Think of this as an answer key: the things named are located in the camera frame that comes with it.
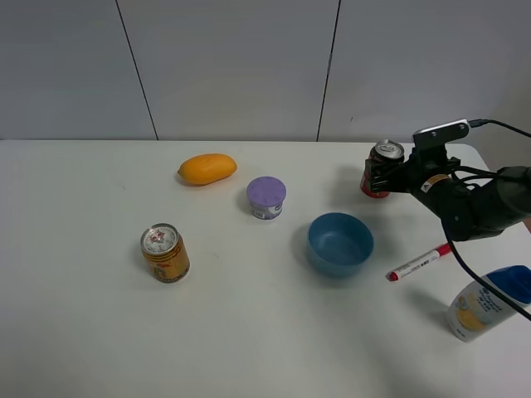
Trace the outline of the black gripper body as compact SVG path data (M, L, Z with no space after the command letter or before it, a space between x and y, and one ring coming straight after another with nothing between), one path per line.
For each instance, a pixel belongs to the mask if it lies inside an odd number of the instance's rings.
M393 177L393 191L408 193L436 215L451 240L475 238L475 216L471 191L451 174L460 165L448 158L446 148L413 148L408 159Z

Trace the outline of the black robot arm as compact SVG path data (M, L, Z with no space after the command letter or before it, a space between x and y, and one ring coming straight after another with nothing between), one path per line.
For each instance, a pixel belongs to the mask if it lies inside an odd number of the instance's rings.
M530 217L530 168L479 170L447 156L446 147L414 148L408 159L368 159L371 192L407 193L436 215L450 240L500 235Z

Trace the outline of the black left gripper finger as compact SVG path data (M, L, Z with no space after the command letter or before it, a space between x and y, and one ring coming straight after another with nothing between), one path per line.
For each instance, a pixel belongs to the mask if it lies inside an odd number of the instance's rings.
M401 178L394 176L371 176L370 192L375 197L386 197L392 192L401 191Z

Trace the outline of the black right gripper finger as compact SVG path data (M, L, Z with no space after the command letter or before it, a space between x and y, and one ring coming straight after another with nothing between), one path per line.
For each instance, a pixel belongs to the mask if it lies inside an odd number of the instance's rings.
M364 174L367 177L399 177L407 171L407 163L380 162L377 159L366 159Z

